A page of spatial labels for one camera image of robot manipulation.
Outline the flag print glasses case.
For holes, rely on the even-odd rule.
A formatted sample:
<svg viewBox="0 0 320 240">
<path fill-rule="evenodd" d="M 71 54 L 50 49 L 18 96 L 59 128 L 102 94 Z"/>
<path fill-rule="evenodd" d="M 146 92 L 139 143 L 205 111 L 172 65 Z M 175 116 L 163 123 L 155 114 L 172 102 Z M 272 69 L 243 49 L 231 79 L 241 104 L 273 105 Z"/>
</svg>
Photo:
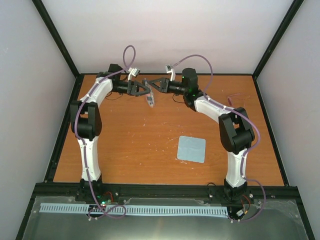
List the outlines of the flag print glasses case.
<svg viewBox="0 0 320 240">
<path fill-rule="evenodd" d="M 148 105 L 153 108 L 155 106 L 155 98 L 154 98 L 154 93 L 152 90 L 152 87 L 149 85 L 148 81 L 146 79 L 144 79 L 142 81 L 142 83 L 147 87 L 147 89 L 149 90 L 149 93 L 146 95 L 146 101 L 148 103 Z"/>
</svg>

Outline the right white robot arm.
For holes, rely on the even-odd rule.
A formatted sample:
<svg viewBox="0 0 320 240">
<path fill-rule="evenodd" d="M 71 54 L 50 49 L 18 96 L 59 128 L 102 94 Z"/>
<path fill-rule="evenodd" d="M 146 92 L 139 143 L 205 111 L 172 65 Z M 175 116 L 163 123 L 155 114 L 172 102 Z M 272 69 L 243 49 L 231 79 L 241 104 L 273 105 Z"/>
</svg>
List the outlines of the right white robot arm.
<svg viewBox="0 0 320 240">
<path fill-rule="evenodd" d="M 247 154 L 255 139 L 246 110 L 243 107 L 225 106 L 205 95 L 199 88 L 198 76 L 194 68 L 185 68 L 182 71 L 181 81 L 174 80 L 173 69 L 170 69 L 169 72 L 171 78 L 161 77 L 142 82 L 160 93 L 183 96 L 188 108 L 218 123 L 220 141 L 227 151 L 227 174 L 223 184 L 224 197 L 228 202 L 239 200 L 247 190 Z"/>
</svg>

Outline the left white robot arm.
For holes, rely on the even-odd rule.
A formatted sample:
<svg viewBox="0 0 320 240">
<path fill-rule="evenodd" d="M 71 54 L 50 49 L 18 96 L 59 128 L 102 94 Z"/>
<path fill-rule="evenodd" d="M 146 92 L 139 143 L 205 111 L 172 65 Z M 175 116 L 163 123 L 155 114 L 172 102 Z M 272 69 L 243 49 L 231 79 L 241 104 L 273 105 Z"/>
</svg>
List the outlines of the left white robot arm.
<svg viewBox="0 0 320 240">
<path fill-rule="evenodd" d="M 121 81 L 121 71 L 100 72 L 89 91 L 79 100 L 70 104 L 71 130 L 80 148 L 82 174 L 80 188 L 92 201 L 103 198 L 102 173 L 98 161 L 98 139 L 102 132 L 100 105 L 109 93 L 115 92 L 129 96 L 143 96 L 151 91 L 142 83 L 133 81 L 140 73 L 138 68 L 130 67 L 127 81 Z"/>
</svg>

